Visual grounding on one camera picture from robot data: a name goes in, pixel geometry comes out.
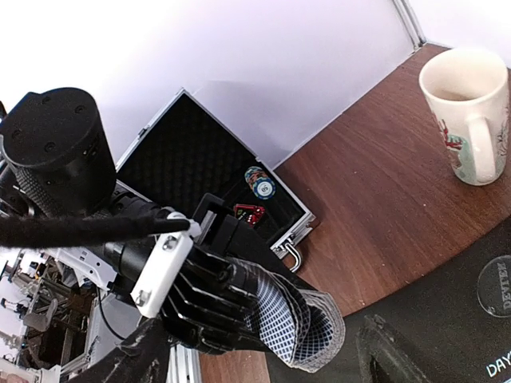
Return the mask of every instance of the mug handle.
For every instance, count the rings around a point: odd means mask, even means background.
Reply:
[[[495,178],[495,155],[488,123],[483,116],[470,116],[466,121],[469,127],[470,146],[478,182],[490,182]]]

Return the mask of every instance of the logo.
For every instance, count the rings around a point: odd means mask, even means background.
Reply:
[[[508,268],[505,263],[497,262],[498,278],[501,283],[502,309],[507,311],[511,309],[511,290],[509,289]]]
[[[511,255],[489,261],[479,274],[477,298],[482,308],[497,318],[511,317]]]
[[[511,351],[506,355],[502,355],[494,363],[490,363],[486,366],[486,372],[489,377],[494,377],[498,373],[511,367]]]

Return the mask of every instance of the black cylindrical motor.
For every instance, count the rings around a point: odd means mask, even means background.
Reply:
[[[152,215],[155,219],[165,219],[173,212],[173,209],[145,201],[121,185],[117,185],[103,212],[113,216]],[[154,245],[155,239],[148,237],[125,243],[105,243],[100,247],[90,247],[90,250],[109,263],[120,276],[136,282]]]
[[[0,150],[48,216],[91,215],[116,183],[97,105],[75,88],[27,93],[0,123]]]

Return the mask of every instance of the wooden table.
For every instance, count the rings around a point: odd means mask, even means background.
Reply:
[[[299,275],[343,315],[421,278],[511,214],[511,165],[483,188],[450,169],[418,86],[421,67],[443,50],[420,49],[277,171],[321,221],[300,246]],[[202,356],[201,365],[204,383],[269,382],[261,353]]]

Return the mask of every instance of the black cable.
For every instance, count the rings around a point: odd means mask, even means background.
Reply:
[[[96,246],[188,230],[187,219],[155,219],[151,215],[109,218],[0,218],[0,247],[44,249]]]
[[[99,301],[99,312],[101,313],[101,317],[103,318],[103,322],[105,322],[105,326],[109,331],[112,333],[113,336],[116,338],[119,338],[120,340],[124,341],[126,338],[119,335],[109,324],[109,321],[106,320],[105,312],[103,312],[103,304],[101,303],[101,290],[99,290],[99,287],[96,286],[97,291],[97,300]]]

